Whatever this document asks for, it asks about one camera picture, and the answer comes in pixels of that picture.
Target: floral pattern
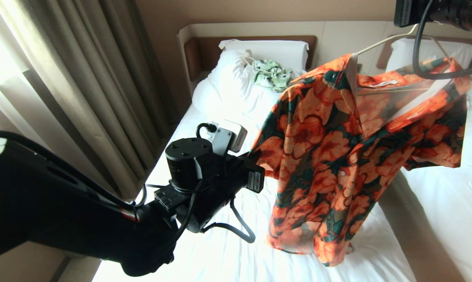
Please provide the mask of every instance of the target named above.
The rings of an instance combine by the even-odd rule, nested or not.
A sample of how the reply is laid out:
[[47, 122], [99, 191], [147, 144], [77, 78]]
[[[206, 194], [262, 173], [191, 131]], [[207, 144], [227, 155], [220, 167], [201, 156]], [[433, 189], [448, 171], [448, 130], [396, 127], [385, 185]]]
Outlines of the floral pattern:
[[[466, 121], [466, 77], [408, 104], [434, 81], [408, 66], [350, 85], [345, 55], [298, 78], [272, 108], [250, 152], [278, 179], [267, 236], [274, 248], [315, 253], [336, 266], [398, 170], [460, 164]], [[442, 73], [451, 59], [421, 64]], [[374, 87], [384, 81], [397, 84]]]

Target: clothing tag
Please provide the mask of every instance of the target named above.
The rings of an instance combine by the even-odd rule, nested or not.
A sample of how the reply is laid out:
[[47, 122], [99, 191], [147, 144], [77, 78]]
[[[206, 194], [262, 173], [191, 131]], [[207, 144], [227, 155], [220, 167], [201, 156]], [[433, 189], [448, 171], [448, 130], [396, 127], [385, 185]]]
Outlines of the clothing tag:
[[390, 84], [395, 85], [395, 84], [398, 84], [398, 82], [396, 80], [390, 80], [390, 81], [381, 82], [376, 85], [369, 85], [369, 87], [382, 87], [382, 86], [386, 86]]

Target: headboard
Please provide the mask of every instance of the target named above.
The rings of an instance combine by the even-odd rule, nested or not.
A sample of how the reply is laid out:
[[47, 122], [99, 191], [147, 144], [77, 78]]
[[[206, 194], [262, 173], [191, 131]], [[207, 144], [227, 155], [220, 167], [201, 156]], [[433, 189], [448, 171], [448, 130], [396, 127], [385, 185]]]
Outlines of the headboard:
[[187, 62], [188, 76], [194, 81], [202, 71], [211, 71], [217, 65], [222, 50], [218, 44], [222, 40], [291, 40], [304, 41], [308, 43], [306, 69], [311, 68], [313, 55], [316, 47], [316, 36], [314, 35], [290, 35], [290, 36], [246, 36], [246, 37], [193, 37], [184, 45], [185, 58]]
[[[408, 36], [406, 38], [413, 39], [413, 38], [415, 38], [415, 36]], [[469, 39], [469, 38], [454, 38], [454, 37], [434, 37], [434, 38], [438, 41], [459, 42], [459, 43], [467, 43], [467, 44], [472, 45], [472, 39]], [[389, 59], [391, 57], [391, 53], [392, 53], [391, 44], [394, 41], [397, 41], [398, 39], [399, 38], [389, 40], [384, 44], [381, 55], [379, 56], [379, 60], [377, 61], [377, 68], [386, 69], [386, 66], [388, 66], [388, 61], [389, 61]]]

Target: shirt sleeve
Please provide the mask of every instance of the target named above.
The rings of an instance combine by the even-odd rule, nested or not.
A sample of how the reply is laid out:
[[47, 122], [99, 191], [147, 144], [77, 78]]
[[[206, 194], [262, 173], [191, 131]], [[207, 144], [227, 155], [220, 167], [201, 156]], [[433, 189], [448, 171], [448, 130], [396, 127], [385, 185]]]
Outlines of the shirt sleeve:
[[461, 164], [461, 151], [466, 125], [466, 95], [447, 107], [421, 120], [423, 138], [404, 164], [407, 170], [427, 166], [457, 168]]

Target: robotic arm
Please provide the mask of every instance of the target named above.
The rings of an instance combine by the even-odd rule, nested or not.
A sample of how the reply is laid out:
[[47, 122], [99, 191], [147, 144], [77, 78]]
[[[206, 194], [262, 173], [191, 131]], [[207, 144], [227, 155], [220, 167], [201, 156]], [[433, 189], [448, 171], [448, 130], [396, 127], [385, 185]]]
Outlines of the robotic arm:
[[227, 154], [239, 150], [244, 134], [200, 127], [214, 133], [212, 142], [194, 137], [170, 143], [170, 184], [155, 191], [153, 202], [145, 204], [144, 195], [137, 205], [116, 198], [37, 143], [0, 132], [0, 254], [30, 240], [117, 261], [127, 275], [140, 276], [173, 261], [185, 229], [219, 226], [253, 242], [243, 222], [250, 236], [223, 223], [203, 227], [229, 202], [241, 220], [234, 195], [243, 187], [259, 193], [263, 168]]

